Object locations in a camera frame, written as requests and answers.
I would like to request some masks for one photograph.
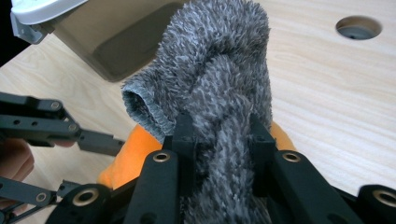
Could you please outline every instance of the fuzzy fabric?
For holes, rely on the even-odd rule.
[[[269,130],[268,19],[244,0],[186,3],[163,34],[156,59],[122,87],[127,112],[160,142],[186,110],[197,141],[200,185],[181,199],[185,223],[270,223],[252,194],[248,152],[254,113]]]

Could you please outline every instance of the human hand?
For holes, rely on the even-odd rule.
[[[73,142],[57,142],[61,147],[71,147]],[[22,181],[34,168],[35,159],[28,144],[22,139],[8,138],[0,143],[0,176]],[[0,209],[15,202],[0,198]]]

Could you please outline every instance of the bolt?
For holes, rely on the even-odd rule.
[[[53,109],[53,110],[56,110],[56,109],[59,108],[60,105],[61,105],[61,104],[59,104],[59,102],[54,101],[54,102],[50,105],[50,108]]]
[[[44,192],[41,192],[41,193],[37,194],[37,196],[35,197],[35,200],[38,203],[42,203],[42,202],[44,202],[44,200],[46,200],[46,198],[47,198],[47,194]]]
[[[75,131],[76,128],[77,128],[77,124],[70,124],[70,125],[69,125],[69,132]]]

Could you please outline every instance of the wooden table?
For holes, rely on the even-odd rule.
[[[334,186],[352,194],[367,184],[396,189],[396,3],[394,1],[259,1],[269,16],[267,60],[274,119]],[[365,15],[382,33],[357,41],[335,24]],[[61,100],[86,129],[126,139],[121,82],[101,79],[49,35],[0,68],[0,90]],[[112,158],[71,148],[33,148],[26,183],[57,189],[63,179],[95,182]],[[43,223],[46,209],[24,223]]]

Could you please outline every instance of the finger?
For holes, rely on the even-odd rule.
[[[2,202],[0,202],[0,209],[5,209],[15,203],[16,202],[12,200],[3,200]],[[19,215],[23,213],[26,210],[26,208],[27,208],[27,204],[24,203],[21,206],[17,207],[14,211],[12,211],[12,213],[14,213],[15,215]]]
[[[56,141],[54,144],[60,147],[72,147],[75,143],[68,141]]]
[[[13,178],[33,157],[27,143],[21,139],[6,139],[0,146],[0,176]]]
[[[15,174],[13,179],[17,181],[24,180],[26,176],[32,173],[34,168],[35,168],[35,159],[32,156],[23,164],[23,166],[21,166],[21,169]]]

